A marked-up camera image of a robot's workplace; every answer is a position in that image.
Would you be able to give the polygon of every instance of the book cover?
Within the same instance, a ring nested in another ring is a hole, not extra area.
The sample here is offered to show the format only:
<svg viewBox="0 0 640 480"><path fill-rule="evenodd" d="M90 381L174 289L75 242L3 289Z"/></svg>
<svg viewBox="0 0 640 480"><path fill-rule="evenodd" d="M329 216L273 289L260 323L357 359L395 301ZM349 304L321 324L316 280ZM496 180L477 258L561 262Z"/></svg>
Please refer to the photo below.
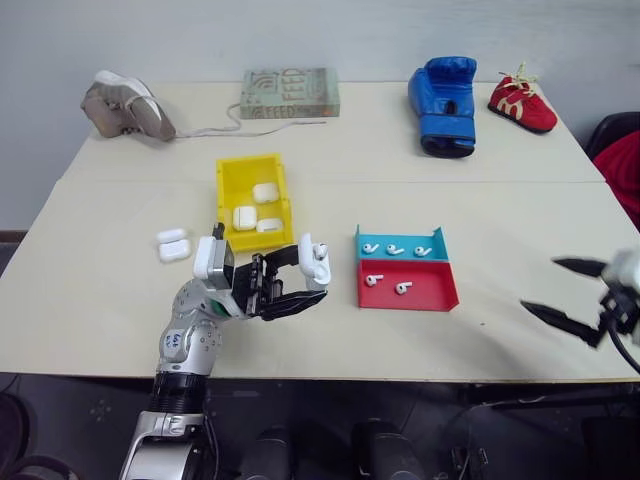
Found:
<svg viewBox="0 0 640 480"><path fill-rule="evenodd" d="M338 76L332 68L249 70L240 118L310 118L340 115Z"/></svg>

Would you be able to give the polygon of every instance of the yellow plastic tray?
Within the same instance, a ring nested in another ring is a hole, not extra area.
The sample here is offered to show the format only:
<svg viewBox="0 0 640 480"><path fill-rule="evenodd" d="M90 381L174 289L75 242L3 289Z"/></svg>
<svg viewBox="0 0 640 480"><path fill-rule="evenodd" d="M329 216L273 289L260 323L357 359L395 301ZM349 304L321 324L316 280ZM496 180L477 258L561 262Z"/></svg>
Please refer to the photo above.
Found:
<svg viewBox="0 0 640 480"><path fill-rule="evenodd" d="M284 177L280 155L272 153L256 157L225 158L216 166L218 182L218 221L223 222L225 238L234 250L264 250L293 243L291 202ZM278 185L280 198L276 202L257 204L251 189L257 183L273 182ZM280 218L283 229L259 233L256 230L239 232L233 228L233 209L253 205L258 220Z"/></svg>

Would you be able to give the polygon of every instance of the shoelace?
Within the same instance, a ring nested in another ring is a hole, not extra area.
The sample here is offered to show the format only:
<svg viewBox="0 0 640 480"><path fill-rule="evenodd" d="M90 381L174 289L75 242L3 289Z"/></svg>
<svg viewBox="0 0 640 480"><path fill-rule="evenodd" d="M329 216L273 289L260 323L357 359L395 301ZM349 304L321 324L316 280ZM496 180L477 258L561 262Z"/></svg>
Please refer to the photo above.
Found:
<svg viewBox="0 0 640 480"><path fill-rule="evenodd" d="M133 113L133 111L131 110L131 105L133 104L134 101L139 100L139 99L145 99L145 100L151 100L152 102L154 102L156 105L158 105L160 108L160 104L158 103L158 100L155 97L150 97L148 95L136 95L134 97L129 98L125 104L124 104L124 108L125 110L127 110L127 112L129 112L129 114L131 114L131 116L135 119L135 114ZM229 125L227 127L221 127L221 128L201 128L198 130L192 130L190 132L176 132L176 138L198 138L198 137L261 137L263 135L269 135L271 133L275 133L278 132L284 128L288 128L288 127L293 127L295 125L324 125L327 122L324 120L295 120L292 122L288 122L285 123L283 125L280 125L277 128L274 128L273 130L267 130L265 132L239 132L238 130L240 130L242 128L242 122L240 121L239 118L235 117L232 113L232 110L234 108L239 107L240 104L239 103L234 103L233 105L229 105L229 107L227 108L227 117L229 117L229 119L231 119L231 121L233 123L235 123L235 125Z"/></svg>
<svg viewBox="0 0 640 480"><path fill-rule="evenodd" d="M520 90L524 90L522 92L524 95L528 95L529 98L533 97L536 94L536 91L531 86L531 84L536 83L536 81L538 80L538 77L535 75L532 77L525 77L524 76L525 65L526 63L522 62L518 67L518 71L515 74L498 72L500 75L504 75L505 77L511 77L511 81L509 83L505 83L500 88L517 87Z"/></svg>

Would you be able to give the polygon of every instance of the red shoe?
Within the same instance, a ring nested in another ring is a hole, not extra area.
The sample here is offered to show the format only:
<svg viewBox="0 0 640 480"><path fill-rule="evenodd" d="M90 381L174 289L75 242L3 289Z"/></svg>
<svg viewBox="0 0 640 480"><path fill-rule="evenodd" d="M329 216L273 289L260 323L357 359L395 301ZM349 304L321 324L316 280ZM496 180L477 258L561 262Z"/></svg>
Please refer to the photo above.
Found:
<svg viewBox="0 0 640 480"><path fill-rule="evenodd" d="M536 79L523 76L524 63L515 75L500 73L505 77L491 95L489 110L533 133L546 133L555 127L558 118L531 86Z"/></svg>

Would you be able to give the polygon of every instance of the gray shoe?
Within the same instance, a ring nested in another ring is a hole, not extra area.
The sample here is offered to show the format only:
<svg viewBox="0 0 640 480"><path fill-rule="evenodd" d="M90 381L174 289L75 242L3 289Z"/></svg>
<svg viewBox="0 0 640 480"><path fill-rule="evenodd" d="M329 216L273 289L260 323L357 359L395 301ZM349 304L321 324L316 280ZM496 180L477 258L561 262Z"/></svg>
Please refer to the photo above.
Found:
<svg viewBox="0 0 640 480"><path fill-rule="evenodd" d="M103 137L142 132L166 142L176 136L151 91L137 78L99 71L80 107Z"/></svg>

